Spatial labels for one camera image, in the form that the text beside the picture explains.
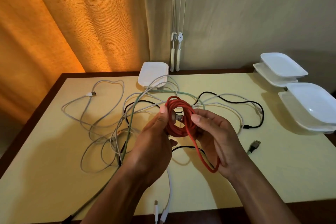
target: wooden table edge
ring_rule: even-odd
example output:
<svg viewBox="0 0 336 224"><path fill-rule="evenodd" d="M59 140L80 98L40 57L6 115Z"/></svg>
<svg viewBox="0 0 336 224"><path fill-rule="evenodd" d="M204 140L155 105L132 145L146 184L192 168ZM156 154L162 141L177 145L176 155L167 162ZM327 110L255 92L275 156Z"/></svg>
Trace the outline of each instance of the wooden table edge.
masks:
<svg viewBox="0 0 336 224"><path fill-rule="evenodd" d="M221 74L221 73L250 73L253 68L239 69L210 69L210 70L181 70L172 72L176 74ZM22 145L38 123L49 104L52 102L67 78L92 78L92 77L117 77L117 76L138 76L139 71L134 72L95 72L95 73L62 73L55 84L49 90L42 102L33 112L27 123L15 137L9 148L0 158L0 179L7 168L21 149ZM326 135L332 144L336 147L336 135ZM300 219L302 223L335 223L336 222L336 199L327 199L319 201L305 201L287 203L289 208ZM153 223L153 215L134 216L132 223ZM202 210L192 212L170 213L167 219L170 223L250 223L243 207L224 208L213 210Z"/></svg>

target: coiled red cable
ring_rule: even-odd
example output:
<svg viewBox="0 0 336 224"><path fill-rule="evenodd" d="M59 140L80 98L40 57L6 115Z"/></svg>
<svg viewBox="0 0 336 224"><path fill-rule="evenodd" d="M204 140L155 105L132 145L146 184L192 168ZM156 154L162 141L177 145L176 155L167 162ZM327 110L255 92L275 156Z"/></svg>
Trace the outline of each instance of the coiled red cable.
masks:
<svg viewBox="0 0 336 224"><path fill-rule="evenodd" d="M188 104L186 101L180 99L177 96L170 96L166 102L166 107L168 109L168 113L169 113L169 117L172 116L172 112L175 108L177 107L182 107L183 108L183 112L184 112L184 119L183 119L183 123L184 123L184 127L183 128L179 128L177 126L175 126L173 120L169 119L168 124L166 126L166 130L168 132L168 134L170 134L173 137L185 137L185 136L189 136L190 139L192 140L195 149L197 150L197 154L199 156L199 158L201 159L202 163L205 165L205 167L212 173L217 172L218 168L219 168L219 164L220 164L220 159L219 157L217 158L217 164L215 169L212 169L207 162L205 162L204 158L202 157L200 150L198 148L198 145L194 139L194 135L196 133L196 128L197 126L195 125L195 123L193 123L193 121L191 120L191 115L193 113L195 113L194 109L191 107L190 104Z"/></svg>

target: orange curtain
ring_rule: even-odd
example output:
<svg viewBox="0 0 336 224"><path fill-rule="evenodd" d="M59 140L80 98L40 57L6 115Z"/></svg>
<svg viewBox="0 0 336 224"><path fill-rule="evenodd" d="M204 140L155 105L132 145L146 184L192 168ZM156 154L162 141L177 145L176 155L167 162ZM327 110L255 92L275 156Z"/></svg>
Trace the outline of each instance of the orange curtain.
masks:
<svg viewBox="0 0 336 224"><path fill-rule="evenodd" d="M24 123L61 73L167 62L170 13L171 0L0 0L0 108Z"/></svg>

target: person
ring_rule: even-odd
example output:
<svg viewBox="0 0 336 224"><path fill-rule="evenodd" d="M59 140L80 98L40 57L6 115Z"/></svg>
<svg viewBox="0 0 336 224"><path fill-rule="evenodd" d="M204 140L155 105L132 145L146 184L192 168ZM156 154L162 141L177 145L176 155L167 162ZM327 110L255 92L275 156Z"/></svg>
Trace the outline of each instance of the person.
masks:
<svg viewBox="0 0 336 224"><path fill-rule="evenodd" d="M197 140L218 172L232 184L252 223L300 223L275 189L250 160L232 125L207 110L195 109L192 121L200 128ZM166 170L177 145L164 132L166 106L144 127L133 150L99 195L82 224L130 223L145 189Z"/></svg>

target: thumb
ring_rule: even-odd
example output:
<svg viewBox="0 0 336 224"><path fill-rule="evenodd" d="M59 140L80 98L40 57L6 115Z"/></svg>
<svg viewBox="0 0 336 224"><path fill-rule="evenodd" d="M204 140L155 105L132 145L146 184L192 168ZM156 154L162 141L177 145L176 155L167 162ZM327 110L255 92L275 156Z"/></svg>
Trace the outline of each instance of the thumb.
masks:
<svg viewBox="0 0 336 224"><path fill-rule="evenodd" d="M160 112L158 113L158 117L153 124L152 128L158 131L164 130L169 120L168 109L165 105L160 107Z"/></svg>
<svg viewBox="0 0 336 224"><path fill-rule="evenodd" d="M200 116L198 114L192 114L191 120L200 128L208 131L217 140L223 136L223 129L217 126L212 120Z"/></svg>

